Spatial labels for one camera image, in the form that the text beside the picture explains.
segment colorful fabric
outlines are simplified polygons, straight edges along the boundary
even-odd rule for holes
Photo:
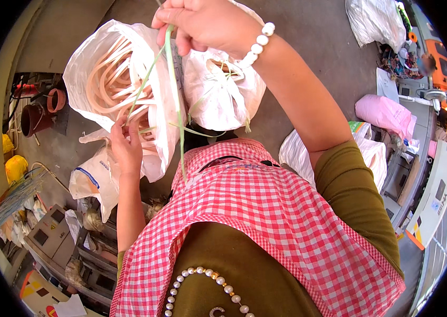
[[[408,58],[401,60],[401,57],[392,49],[387,49],[382,55],[382,63],[387,71],[392,72],[398,78],[421,79],[424,77],[422,71],[419,70],[419,66],[422,67],[422,60],[414,53],[408,53]]]
[[[217,158],[240,161],[202,167]],[[253,140],[233,139],[185,154],[170,203],[125,253],[111,316],[160,316],[192,223],[217,222],[249,236],[308,291],[324,316],[383,315],[405,285],[365,238],[338,218],[301,177]]]

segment pink bag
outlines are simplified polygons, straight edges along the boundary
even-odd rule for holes
[[[366,95],[355,103],[355,114],[374,126],[411,140],[417,117],[404,106],[387,97]]]

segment pearl necklace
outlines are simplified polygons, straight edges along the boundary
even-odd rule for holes
[[[187,277],[191,274],[194,274],[196,272],[198,274],[203,274],[203,273],[206,274],[206,276],[214,279],[218,285],[223,286],[223,291],[226,292],[230,296],[230,300],[233,303],[240,305],[239,311],[242,312],[243,314],[246,314],[245,317],[255,317],[254,314],[248,312],[250,310],[250,308],[248,306],[241,304],[241,296],[236,295],[234,293],[234,288],[225,282],[225,278],[220,276],[220,274],[218,272],[215,272],[212,269],[205,269],[201,266],[199,266],[197,269],[194,269],[193,267],[189,267],[188,269],[183,270],[181,272],[180,276],[176,277],[176,282],[174,282],[174,284],[173,284],[174,288],[169,291],[169,293],[172,296],[169,296],[167,298],[167,301],[169,303],[167,303],[167,305],[165,305],[165,307],[167,308],[167,310],[165,311],[165,316],[167,316],[167,317],[172,316],[171,310],[174,308],[174,302],[176,301],[174,296],[176,296],[178,294],[177,288],[179,288],[181,286],[181,282],[183,282],[185,280],[185,277]]]

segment yellow bag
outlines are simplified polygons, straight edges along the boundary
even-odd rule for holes
[[[21,155],[12,156],[5,163],[5,173],[7,174],[7,181],[10,185],[13,181],[18,181],[28,170],[28,162]]]
[[[2,134],[2,147],[4,154],[14,149],[14,143],[12,143],[11,138],[6,134]]]

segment green sleeve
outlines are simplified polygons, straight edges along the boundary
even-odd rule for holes
[[[317,191],[334,213],[366,238],[404,279],[399,266],[396,234],[373,181],[354,141],[327,150],[315,166]]]
[[[125,251],[121,251],[118,252],[118,274],[117,274],[117,279],[119,279],[119,274],[121,273],[121,267],[123,266],[123,256],[125,255]]]

